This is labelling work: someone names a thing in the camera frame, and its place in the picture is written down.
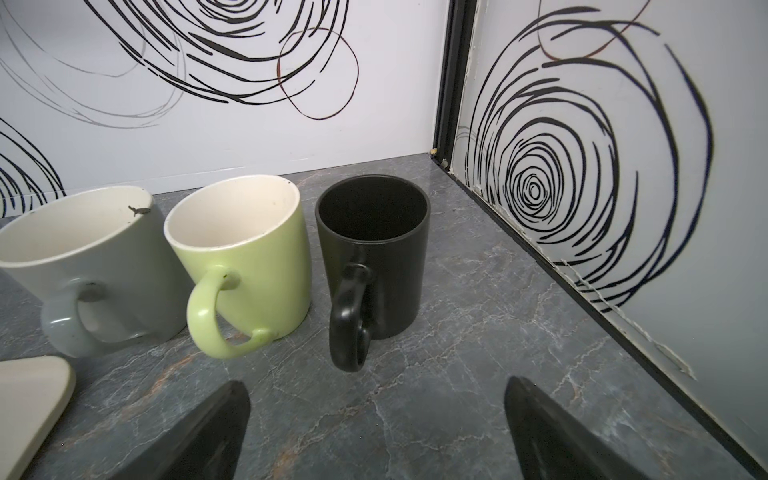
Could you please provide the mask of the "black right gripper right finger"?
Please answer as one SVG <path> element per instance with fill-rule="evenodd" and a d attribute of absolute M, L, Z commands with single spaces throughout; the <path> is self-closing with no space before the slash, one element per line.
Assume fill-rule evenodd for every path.
<path fill-rule="evenodd" d="M 525 479 L 647 477 L 527 378 L 509 378 L 504 410 Z"/>

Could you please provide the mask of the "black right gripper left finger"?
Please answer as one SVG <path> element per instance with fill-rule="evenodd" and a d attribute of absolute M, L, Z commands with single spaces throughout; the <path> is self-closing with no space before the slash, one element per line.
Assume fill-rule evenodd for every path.
<path fill-rule="evenodd" d="M 250 411 L 244 383 L 228 381 L 113 477 L 231 479 Z"/>

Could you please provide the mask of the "grey mug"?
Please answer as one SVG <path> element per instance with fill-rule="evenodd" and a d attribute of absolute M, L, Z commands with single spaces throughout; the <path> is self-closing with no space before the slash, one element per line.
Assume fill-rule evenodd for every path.
<path fill-rule="evenodd" d="M 168 341 L 187 325 L 193 282 L 138 186 L 68 196 L 1 230 L 1 268 L 42 303 L 49 342 L 70 357 Z"/>

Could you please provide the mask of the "light green mug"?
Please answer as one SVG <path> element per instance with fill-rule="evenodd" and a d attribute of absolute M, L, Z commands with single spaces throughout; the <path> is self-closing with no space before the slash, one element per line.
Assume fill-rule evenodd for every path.
<path fill-rule="evenodd" d="M 187 325 L 206 355 L 246 355 L 306 318 L 310 246 L 290 180 L 248 175 L 206 186 L 170 210 L 163 231 L 195 284 Z"/>

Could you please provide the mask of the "black mug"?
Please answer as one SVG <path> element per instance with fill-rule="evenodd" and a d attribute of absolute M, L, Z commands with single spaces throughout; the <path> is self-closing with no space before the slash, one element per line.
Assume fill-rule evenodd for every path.
<path fill-rule="evenodd" d="M 329 349 L 342 371 L 362 369 L 372 341 L 416 320 L 431 205 L 413 182 L 368 174 L 326 189 L 315 206 L 331 296 Z"/>

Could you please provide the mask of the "beige plastic tray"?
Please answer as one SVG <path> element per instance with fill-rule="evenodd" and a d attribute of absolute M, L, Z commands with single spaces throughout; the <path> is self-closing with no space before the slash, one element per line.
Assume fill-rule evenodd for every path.
<path fill-rule="evenodd" d="M 1 363 L 1 477 L 22 476 L 61 417 L 75 387 L 71 365 L 57 356 Z"/>

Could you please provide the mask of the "black corner frame post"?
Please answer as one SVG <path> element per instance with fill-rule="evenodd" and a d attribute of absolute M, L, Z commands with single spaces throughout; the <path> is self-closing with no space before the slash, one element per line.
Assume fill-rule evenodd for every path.
<path fill-rule="evenodd" d="M 469 60 L 476 0 L 449 2 L 433 147 L 430 156 L 443 170 L 450 167 Z"/>

